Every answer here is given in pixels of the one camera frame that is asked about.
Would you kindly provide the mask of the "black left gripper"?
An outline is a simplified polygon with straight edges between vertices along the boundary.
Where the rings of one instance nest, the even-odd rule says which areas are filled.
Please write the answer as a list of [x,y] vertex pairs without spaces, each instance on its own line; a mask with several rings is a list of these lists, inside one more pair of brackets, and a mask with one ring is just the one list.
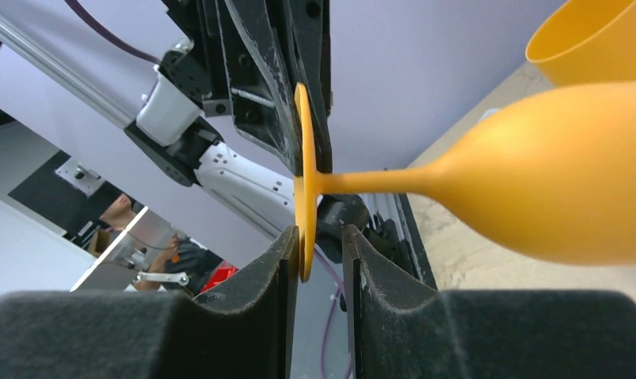
[[[230,114],[237,132],[302,173],[300,132],[288,69],[264,1],[165,1],[185,35],[159,72],[209,117]],[[328,1],[285,1],[291,81],[305,85],[317,169],[333,171]]]

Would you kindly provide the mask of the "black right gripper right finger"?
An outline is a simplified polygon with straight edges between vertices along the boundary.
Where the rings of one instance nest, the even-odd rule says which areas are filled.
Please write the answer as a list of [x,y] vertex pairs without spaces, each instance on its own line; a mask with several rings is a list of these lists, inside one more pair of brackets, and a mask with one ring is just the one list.
[[636,378],[636,303],[614,291],[436,291],[342,232],[357,378]]

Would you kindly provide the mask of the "yellow wine glass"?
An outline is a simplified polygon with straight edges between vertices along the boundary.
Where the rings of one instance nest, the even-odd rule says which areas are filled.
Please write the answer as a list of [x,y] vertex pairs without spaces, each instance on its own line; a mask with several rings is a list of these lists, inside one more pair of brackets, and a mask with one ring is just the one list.
[[324,174],[310,100],[295,88],[303,173],[295,179],[310,278],[323,194],[415,193],[490,241],[567,265],[636,265],[636,81],[582,84],[530,96],[478,123],[435,161],[395,171]]
[[554,86],[636,81],[636,1],[565,2],[534,32],[525,57]]

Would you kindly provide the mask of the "yellow wine glass front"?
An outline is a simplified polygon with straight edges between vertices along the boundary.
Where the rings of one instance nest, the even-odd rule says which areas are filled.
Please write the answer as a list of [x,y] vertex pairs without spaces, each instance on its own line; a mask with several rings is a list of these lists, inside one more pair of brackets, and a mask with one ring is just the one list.
[[534,32],[525,57],[554,86],[636,81],[636,1],[565,2]]

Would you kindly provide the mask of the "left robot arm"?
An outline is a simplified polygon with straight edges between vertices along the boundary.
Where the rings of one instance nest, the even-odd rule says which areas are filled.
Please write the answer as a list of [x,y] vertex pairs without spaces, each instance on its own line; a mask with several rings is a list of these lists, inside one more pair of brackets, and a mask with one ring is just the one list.
[[[275,238],[295,220],[292,175],[302,169],[297,84],[309,97],[316,165],[333,168],[330,4],[327,1],[168,1],[185,39],[156,66],[157,83],[125,134],[167,176],[200,186]],[[235,152],[209,123],[275,155],[291,175]]]

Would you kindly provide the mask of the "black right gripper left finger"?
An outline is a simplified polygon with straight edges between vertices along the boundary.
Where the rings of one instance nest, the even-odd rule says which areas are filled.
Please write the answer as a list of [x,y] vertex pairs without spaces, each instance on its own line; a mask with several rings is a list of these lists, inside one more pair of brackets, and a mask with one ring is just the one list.
[[195,298],[25,291],[0,297],[0,378],[287,378],[299,233]]

